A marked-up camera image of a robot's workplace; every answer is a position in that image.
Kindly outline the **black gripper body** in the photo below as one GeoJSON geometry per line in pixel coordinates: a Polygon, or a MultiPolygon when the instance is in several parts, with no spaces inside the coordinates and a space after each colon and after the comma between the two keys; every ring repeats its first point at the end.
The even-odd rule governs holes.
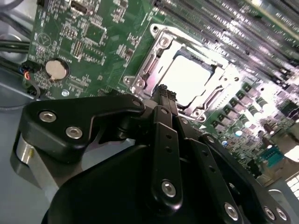
{"type": "Polygon", "coordinates": [[[207,187],[179,162],[183,203],[163,216],[150,194],[152,152],[132,146],[69,179],[55,194],[44,224],[220,224],[207,187]]]}

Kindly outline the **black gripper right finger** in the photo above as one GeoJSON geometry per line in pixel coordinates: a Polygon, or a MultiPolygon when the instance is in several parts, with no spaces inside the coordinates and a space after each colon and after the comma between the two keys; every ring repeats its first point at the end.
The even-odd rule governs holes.
{"type": "Polygon", "coordinates": [[[176,93],[168,91],[175,115],[181,152],[190,160],[191,174],[198,174],[192,189],[202,200],[206,224],[290,224],[287,211],[210,134],[199,134],[178,115],[176,93]]]}

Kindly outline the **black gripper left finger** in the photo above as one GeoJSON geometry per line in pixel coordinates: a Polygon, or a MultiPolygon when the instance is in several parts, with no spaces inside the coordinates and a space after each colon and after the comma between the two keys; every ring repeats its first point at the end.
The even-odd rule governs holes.
{"type": "Polygon", "coordinates": [[[37,153],[26,161],[49,199],[80,173],[85,152],[135,139],[150,152],[145,194],[162,210],[177,210],[183,201],[176,94],[165,85],[145,101],[129,95],[46,100],[31,103],[20,121],[20,160],[25,149],[37,153]]]}

